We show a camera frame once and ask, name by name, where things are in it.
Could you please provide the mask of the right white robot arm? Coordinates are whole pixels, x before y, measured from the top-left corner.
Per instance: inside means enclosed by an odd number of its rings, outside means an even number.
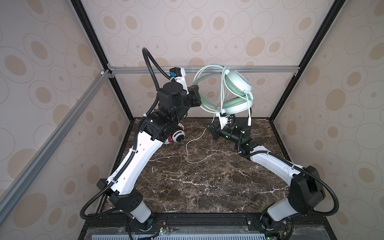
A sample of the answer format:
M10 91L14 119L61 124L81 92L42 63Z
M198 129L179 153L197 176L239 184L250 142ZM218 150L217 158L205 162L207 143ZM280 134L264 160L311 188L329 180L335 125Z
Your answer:
M265 167L289 186L287 197L262 212L260 221L265 227L270 228L284 218L296 215L314 213L333 216L338 212L338 197L332 188L321 180L316 168L295 165L257 144L250 137L250 126L234 125L229 128L221 127L220 124L208 124L207 129L214 140L223 138L235 143L241 157Z

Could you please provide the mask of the white black headphones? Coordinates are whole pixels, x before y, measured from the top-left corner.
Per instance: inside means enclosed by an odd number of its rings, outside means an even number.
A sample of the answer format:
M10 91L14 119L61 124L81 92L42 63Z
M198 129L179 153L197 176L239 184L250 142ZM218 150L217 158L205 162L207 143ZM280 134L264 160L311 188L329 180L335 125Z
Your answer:
M165 144L168 145L170 143L180 143L185 139L187 130L182 123L178 123L177 129L169 135Z

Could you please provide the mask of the mint green headphones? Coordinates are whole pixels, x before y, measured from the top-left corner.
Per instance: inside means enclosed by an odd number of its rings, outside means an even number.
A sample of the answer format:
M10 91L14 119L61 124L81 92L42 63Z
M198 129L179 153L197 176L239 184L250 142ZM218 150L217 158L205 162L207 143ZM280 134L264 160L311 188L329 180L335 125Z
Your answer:
M201 76L201 74L212 68L218 68L220 70L220 95L219 103L217 105L210 103L204 97L201 97L202 105L201 108L211 114L218 116L220 114L238 114L243 111L248 111L248 122L247 125L252 124L252 105L253 105L253 94L252 86L249 81L244 78L239 72L232 70L227 66L222 65L208 65L196 73L193 85L197 86L200 82L209 79L215 74Z

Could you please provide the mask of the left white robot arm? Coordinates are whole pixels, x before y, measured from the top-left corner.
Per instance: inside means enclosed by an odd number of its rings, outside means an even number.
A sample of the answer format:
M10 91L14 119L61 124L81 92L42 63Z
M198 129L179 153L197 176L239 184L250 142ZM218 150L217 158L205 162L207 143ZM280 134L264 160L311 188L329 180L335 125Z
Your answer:
M107 195L115 206L110 212L122 210L149 228L152 212L135 189L135 183L153 154L178 129L188 110L201 104L198 86L184 89L178 82L169 82L160 88L155 102L136 128L128 155L107 179L99 181L101 191L82 207L80 217L88 220L106 215L107 212L87 215L86 210L99 197Z

